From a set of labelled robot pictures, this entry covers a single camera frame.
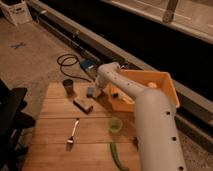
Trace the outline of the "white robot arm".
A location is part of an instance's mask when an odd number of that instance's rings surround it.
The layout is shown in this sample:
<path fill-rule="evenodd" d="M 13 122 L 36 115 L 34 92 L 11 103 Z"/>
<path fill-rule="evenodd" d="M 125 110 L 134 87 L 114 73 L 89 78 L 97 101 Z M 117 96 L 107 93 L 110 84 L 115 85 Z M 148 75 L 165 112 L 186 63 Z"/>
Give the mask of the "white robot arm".
<path fill-rule="evenodd" d="M 120 74 L 117 62 L 100 65 L 95 87 L 117 86 L 135 101 L 134 117 L 141 171 L 187 171 L 175 122 L 176 106 L 159 88 Z"/>

